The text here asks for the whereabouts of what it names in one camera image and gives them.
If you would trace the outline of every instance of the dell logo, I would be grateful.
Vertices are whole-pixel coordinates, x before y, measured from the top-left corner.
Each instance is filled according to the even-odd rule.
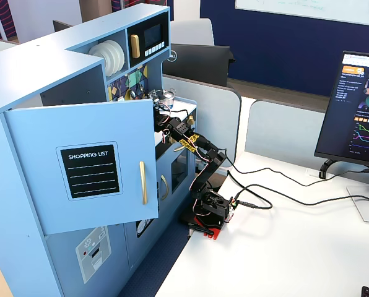
[[[171,50],[170,57],[167,60],[170,62],[175,62],[176,59],[178,59],[178,54],[176,53],[176,51]]]

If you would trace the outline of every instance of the shopping list sign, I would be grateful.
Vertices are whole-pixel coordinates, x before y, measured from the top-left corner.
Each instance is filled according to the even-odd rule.
[[[70,200],[120,193],[115,142],[103,145],[60,147],[58,158]]]

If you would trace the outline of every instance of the black robotic arm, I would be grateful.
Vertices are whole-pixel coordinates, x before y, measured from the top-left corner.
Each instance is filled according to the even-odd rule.
[[[190,193],[191,197],[196,200],[193,207],[195,221],[200,227],[209,230],[207,234],[210,237],[213,236],[216,239],[230,215],[231,199],[226,200],[212,189],[208,189],[207,180],[227,157],[204,136],[194,132],[186,122],[181,122],[180,118],[162,114],[160,108],[158,103],[154,104],[154,131],[162,131],[164,137],[170,136],[206,163],[204,169],[190,185]]]

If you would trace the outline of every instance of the blue carpet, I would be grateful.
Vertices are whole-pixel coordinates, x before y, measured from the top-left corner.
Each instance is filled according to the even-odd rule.
[[[189,228],[174,218],[118,297],[154,297],[186,245],[188,234]]]

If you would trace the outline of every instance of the white plate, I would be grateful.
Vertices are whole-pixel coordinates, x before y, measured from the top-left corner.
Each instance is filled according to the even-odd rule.
[[[89,50],[88,54],[90,54],[91,56],[93,56],[93,54],[95,54],[96,50],[100,47],[100,43],[98,43],[97,45],[94,45],[93,47],[91,47],[91,49]]]
[[[125,57],[124,57],[124,51],[123,48],[114,40],[107,40],[105,43],[109,43],[114,46],[114,48],[117,50],[118,55],[118,71],[122,70],[124,63],[125,63]]]
[[[103,46],[108,51],[110,51],[111,54],[113,55],[113,64],[114,64],[113,74],[115,74],[118,71],[118,64],[119,64],[119,57],[118,57],[117,49],[108,42],[103,42]]]
[[[105,58],[106,76],[111,76],[115,68],[115,61],[114,61],[113,54],[111,53],[111,51],[107,49],[103,43],[100,43],[100,46],[96,49],[94,55],[96,54],[101,54]]]

